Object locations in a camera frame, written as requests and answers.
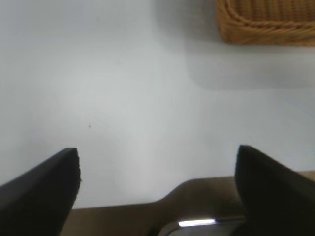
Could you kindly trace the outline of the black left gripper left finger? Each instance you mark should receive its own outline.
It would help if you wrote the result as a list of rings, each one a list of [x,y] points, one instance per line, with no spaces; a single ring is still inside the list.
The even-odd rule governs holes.
[[[2,236],[58,236],[81,184],[76,148],[65,148],[0,187]]]

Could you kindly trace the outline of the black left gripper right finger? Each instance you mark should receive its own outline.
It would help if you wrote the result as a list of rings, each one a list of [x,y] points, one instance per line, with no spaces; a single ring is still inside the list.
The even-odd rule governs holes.
[[[315,183],[265,153],[241,145],[234,174],[254,236],[313,236]]]

